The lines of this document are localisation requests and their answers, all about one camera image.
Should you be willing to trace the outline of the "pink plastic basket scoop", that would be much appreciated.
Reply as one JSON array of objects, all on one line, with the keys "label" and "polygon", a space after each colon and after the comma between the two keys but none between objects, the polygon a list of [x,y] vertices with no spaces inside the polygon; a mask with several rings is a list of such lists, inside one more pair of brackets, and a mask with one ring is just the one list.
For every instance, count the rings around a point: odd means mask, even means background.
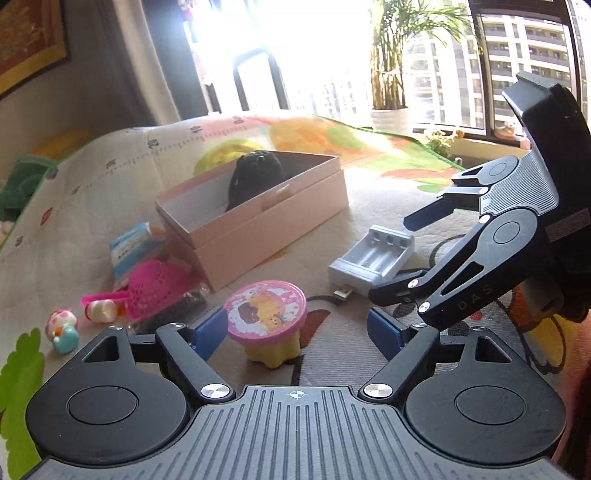
[{"label": "pink plastic basket scoop", "polygon": [[131,320],[143,321],[180,300],[191,288],[191,277],[182,267],[149,260],[130,273],[123,289],[84,296],[80,304],[88,307],[93,302],[112,301],[122,304]]}]

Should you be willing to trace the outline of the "pink lid toy cup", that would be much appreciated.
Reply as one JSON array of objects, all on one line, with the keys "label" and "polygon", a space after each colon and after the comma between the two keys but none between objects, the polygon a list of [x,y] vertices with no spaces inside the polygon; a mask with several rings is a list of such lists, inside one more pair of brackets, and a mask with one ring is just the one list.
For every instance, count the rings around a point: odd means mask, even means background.
[{"label": "pink lid toy cup", "polygon": [[228,335],[250,361],[276,369],[301,355],[307,298],[286,281],[260,281],[235,291],[224,303]]}]

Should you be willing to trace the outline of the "blue tissue pack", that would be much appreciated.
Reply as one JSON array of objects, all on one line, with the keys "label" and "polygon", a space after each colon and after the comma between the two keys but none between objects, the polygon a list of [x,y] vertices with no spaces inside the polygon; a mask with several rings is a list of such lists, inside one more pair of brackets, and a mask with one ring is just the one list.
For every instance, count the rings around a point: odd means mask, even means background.
[{"label": "blue tissue pack", "polygon": [[140,223],[109,243],[113,290],[124,288],[131,272],[155,258],[166,243],[166,232],[149,222]]}]

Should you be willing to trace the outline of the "black plush toy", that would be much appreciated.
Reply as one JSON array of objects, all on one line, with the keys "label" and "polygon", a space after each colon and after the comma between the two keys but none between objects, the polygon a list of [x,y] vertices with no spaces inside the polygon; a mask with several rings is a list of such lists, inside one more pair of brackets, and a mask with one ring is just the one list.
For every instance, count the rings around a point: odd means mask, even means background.
[{"label": "black plush toy", "polygon": [[273,152],[256,150],[240,156],[229,182],[226,212],[276,187],[285,179],[283,165]]}]

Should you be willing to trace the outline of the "grey battery charger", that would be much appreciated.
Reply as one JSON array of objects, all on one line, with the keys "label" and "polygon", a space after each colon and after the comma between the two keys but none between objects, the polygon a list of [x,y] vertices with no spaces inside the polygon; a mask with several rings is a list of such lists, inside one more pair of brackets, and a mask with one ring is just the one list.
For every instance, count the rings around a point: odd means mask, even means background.
[{"label": "grey battery charger", "polygon": [[390,281],[415,252],[412,234],[373,225],[368,233],[328,268],[329,282],[339,291],[363,297]]}]

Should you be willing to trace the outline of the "white toy bottle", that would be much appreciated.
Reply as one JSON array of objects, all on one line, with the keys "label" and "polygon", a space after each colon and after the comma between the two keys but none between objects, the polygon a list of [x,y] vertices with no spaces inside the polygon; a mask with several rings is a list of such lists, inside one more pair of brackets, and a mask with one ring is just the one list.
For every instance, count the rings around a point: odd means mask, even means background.
[{"label": "white toy bottle", "polygon": [[118,317],[118,306],[112,300],[94,300],[84,307],[84,315],[92,323],[111,324]]}]

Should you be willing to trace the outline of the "pink cardboard box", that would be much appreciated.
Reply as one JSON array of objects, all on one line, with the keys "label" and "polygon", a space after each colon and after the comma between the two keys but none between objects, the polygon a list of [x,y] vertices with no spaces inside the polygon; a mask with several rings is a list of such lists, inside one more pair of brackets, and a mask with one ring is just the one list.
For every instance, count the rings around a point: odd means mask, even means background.
[{"label": "pink cardboard box", "polygon": [[155,198],[172,250],[211,290],[228,286],[349,206],[337,156],[276,151],[289,176],[226,212],[235,162],[190,178]]}]

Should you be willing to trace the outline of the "pink blue mushroom toy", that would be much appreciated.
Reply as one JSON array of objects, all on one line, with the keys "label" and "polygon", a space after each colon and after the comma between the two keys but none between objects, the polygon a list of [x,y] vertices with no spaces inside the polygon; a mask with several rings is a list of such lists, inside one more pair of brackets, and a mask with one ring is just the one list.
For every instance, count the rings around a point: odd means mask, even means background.
[{"label": "pink blue mushroom toy", "polygon": [[60,355],[73,352],[79,344],[78,320],[69,309],[54,310],[45,326],[45,335]]}]

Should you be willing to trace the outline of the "colourful play mat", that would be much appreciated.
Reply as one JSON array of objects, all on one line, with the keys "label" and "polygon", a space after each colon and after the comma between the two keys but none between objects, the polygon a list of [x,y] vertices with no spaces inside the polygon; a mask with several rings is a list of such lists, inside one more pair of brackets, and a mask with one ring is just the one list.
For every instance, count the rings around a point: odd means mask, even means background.
[{"label": "colourful play mat", "polygon": [[[294,121],[197,118],[115,132],[57,165],[1,251],[1,434],[11,479],[561,479],[567,411],[538,369],[485,327],[450,326],[536,278],[537,309],[590,304],[590,135],[570,114],[520,109],[531,140],[456,174],[434,200],[396,183],[403,233],[318,234],[348,205],[349,141],[311,151]],[[311,236],[321,270],[370,270],[368,332],[387,363],[359,389],[249,385],[208,366],[222,336],[263,346],[304,324],[280,273],[239,289],[225,321],[148,333],[81,325],[43,374],[53,310],[100,293],[108,242],[159,220],[175,255],[218,291]]]}]

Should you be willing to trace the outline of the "potted palm plant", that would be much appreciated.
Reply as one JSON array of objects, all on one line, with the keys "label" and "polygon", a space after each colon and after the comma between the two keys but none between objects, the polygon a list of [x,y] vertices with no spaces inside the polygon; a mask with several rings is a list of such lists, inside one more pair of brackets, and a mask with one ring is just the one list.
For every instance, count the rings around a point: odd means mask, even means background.
[{"label": "potted palm plant", "polygon": [[376,1],[372,8],[370,118],[380,131],[423,124],[479,128],[481,88],[467,1]]}]

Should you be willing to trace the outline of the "green towel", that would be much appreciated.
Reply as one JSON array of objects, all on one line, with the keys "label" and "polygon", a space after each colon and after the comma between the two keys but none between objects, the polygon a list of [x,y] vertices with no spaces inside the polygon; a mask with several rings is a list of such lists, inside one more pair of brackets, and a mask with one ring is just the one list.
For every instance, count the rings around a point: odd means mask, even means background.
[{"label": "green towel", "polygon": [[45,175],[53,173],[56,168],[57,163],[45,157],[20,157],[1,186],[1,220],[15,222]]}]

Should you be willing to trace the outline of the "framed picture on wall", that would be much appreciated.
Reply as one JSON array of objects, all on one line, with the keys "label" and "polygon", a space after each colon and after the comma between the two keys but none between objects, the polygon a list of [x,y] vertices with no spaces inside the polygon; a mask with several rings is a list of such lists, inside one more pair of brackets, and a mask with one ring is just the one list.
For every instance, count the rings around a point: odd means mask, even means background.
[{"label": "framed picture on wall", "polygon": [[63,1],[2,1],[0,22],[1,98],[69,59]]}]

